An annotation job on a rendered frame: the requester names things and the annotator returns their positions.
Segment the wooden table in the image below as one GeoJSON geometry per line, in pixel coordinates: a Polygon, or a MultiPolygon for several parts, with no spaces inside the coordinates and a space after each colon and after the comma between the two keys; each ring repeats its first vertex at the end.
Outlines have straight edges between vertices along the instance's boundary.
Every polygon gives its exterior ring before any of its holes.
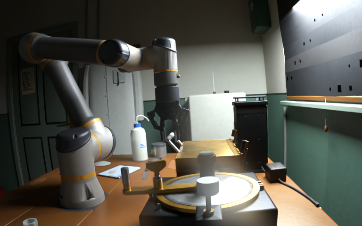
{"type": "MultiPolygon", "coordinates": [[[[162,177],[176,176],[175,156],[175,153],[169,153],[163,158],[167,165],[161,171],[162,177]]],[[[112,164],[96,167],[96,173],[117,165],[139,166],[140,170],[130,174],[131,186],[153,184],[153,172],[149,172],[147,179],[141,179],[147,161],[134,162],[131,155],[112,155],[105,160],[112,164]]],[[[264,188],[278,208],[279,226],[337,225],[322,209],[316,208],[294,190],[279,183],[270,184],[264,173],[257,173],[256,176],[264,183],[264,188]]],[[[121,179],[98,176],[98,180],[109,194],[105,201],[95,210],[68,212],[55,207],[60,190],[59,169],[40,176],[0,197],[0,226],[22,226],[27,218],[37,218],[40,226],[139,226],[139,214],[148,195],[123,195],[121,179]]],[[[289,177],[286,183],[300,189],[289,177]]]]}

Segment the shelf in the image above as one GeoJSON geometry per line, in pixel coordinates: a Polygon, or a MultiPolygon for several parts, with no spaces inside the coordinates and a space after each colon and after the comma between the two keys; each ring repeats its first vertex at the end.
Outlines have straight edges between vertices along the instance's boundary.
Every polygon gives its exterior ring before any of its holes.
{"type": "Polygon", "coordinates": [[[283,101],[281,101],[281,105],[317,108],[317,109],[341,111],[341,112],[362,113],[362,104],[345,104],[345,103],[334,103],[334,102],[324,103],[324,102],[283,100],[283,101]]]}

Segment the notice on door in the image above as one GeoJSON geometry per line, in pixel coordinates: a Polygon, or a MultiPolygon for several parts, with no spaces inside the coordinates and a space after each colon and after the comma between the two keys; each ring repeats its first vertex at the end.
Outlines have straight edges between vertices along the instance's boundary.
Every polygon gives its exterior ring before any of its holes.
{"type": "Polygon", "coordinates": [[[34,68],[20,70],[21,95],[35,93],[34,68]]]}

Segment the notepad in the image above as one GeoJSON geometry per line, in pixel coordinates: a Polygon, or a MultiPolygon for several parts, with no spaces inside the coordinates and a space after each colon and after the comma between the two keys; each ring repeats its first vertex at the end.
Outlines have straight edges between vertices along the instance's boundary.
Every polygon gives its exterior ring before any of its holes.
{"type": "Polygon", "coordinates": [[[104,176],[104,177],[111,177],[111,178],[121,178],[121,168],[122,167],[128,167],[128,172],[129,173],[133,173],[139,169],[141,169],[141,167],[138,166],[116,166],[114,168],[108,169],[106,171],[103,171],[101,173],[99,173],[99,176],[104,176]]]}

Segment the brass box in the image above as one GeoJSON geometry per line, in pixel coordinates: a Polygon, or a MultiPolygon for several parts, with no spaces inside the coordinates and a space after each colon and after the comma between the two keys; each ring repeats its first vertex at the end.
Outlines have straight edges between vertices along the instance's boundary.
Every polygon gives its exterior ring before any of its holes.
{"type": "Polygon", "coordinates": [[[215,169],[219,172],[239,172],[242,154],[232,139],[184,141],[175,157],[178,177],[199,171],[197,155],[201,151],[213,151],[216,154],[215,169]]]}

